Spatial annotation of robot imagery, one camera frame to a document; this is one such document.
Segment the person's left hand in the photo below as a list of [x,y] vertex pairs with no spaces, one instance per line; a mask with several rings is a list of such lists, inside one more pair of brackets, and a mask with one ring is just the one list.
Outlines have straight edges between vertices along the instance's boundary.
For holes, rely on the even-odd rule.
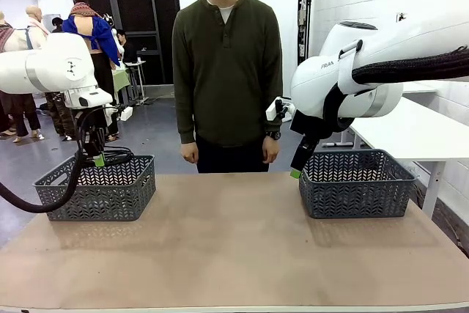
[[264,155],[263,163],[273,163],[280,151],[279,142],[272,137],[266,136],[262,144],[262,151]]

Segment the person's right hand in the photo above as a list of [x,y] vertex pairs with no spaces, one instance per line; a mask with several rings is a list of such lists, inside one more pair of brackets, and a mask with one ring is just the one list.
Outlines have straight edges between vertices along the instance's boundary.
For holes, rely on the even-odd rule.
[[181,144],[180,153],[185,161],[192,163],[192,164],[198,163],[199,149],[197,147],[196,142]]

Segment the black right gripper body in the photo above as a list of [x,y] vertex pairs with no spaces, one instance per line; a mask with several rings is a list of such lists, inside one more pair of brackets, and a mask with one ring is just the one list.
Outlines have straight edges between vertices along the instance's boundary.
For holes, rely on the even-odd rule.
[[322,139],[328,139],[332,135],[332,130],[325,121],[305,115],[298,109],[293,115],[291,130],[302,136],[296,154],[313,152]]

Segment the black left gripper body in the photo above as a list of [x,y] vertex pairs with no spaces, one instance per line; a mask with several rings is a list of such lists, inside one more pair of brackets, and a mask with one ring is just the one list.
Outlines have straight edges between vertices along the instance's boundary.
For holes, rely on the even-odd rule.
[[81,141],[103,147],[106,139],[107,122],[103,107],[87,108],[82,111]]

